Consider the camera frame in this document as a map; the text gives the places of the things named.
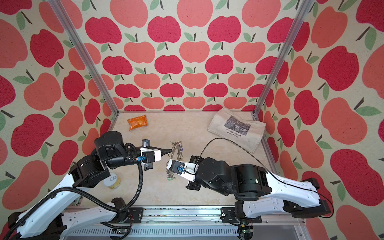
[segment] can lid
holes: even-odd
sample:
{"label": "can lid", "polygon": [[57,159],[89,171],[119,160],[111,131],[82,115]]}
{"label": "can lid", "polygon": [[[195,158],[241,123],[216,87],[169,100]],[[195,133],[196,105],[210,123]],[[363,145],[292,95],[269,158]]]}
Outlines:
{"label": "can lid", "polygon": [[117,180],[118,180],[118,176],[114,173],[111,173],[109,177],[103,180],[103,183],[105,186],[110,187],[113,184],[115,184]]}

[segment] white cloth bag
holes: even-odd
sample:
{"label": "white cloth bag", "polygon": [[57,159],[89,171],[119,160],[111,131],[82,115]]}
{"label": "white cloth bag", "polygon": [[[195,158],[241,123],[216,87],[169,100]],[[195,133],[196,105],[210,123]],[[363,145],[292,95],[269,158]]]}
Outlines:
{"label": "white cloth bag", "polygon": [[213,117],[208,131],[239,144],[249,152],[255,152],[265,130],[265,123],[244,120],[227,108]]}

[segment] orange wrapper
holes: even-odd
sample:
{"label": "orange wrapper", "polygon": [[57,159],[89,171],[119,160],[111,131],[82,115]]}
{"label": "orange wrapper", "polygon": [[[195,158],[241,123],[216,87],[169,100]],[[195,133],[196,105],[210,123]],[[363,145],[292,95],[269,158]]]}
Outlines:
{"label": "orange wrapper", "polygon": [[132,130],[137,127],[148,126],[147,117],[145,115],[139,116],[137,118],[128,119],[128,123],[129,123],[129,130]]}

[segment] printed picture on bag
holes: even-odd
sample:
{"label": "printed picture on bag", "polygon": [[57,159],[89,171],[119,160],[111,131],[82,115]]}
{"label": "printed picture on bag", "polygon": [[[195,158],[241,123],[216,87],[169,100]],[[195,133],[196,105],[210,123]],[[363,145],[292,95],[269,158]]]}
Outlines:
{"label": "printed picture on bag", "polygon": [[240,122],[235,117],[231,116],[230,118],[228,118],[227,122],[224,124],[224,127],[234,130],[235,132],[238,132],[246,136],[251,125]]}

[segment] apple pattern wallpaper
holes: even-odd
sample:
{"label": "apple pattern wallpaper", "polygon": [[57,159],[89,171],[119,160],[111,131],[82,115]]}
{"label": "apple pattern wallpaper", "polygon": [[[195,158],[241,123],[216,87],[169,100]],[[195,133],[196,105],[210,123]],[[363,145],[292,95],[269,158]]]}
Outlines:
{"label": "apple pattern wallpaper", "polygon": [[[73,2],[121,111],[251,111],[302,1]],[[285,63],[280,81],[287,74]]]}
{"label": "apple pattern wallpaper", "polygon": [[[84,25],[81,10],[63,4]],[[33,206],[88,155],[112,115],[48,2],[1,1],[0,32],[2,239],[8,216]]]}
{"label": "apple pattern wallpaper", "polygon": [[317,0],[304,26],[258,114],[276,167],[334,205],[306,220],[312,240],[384,239],[383,1]]}

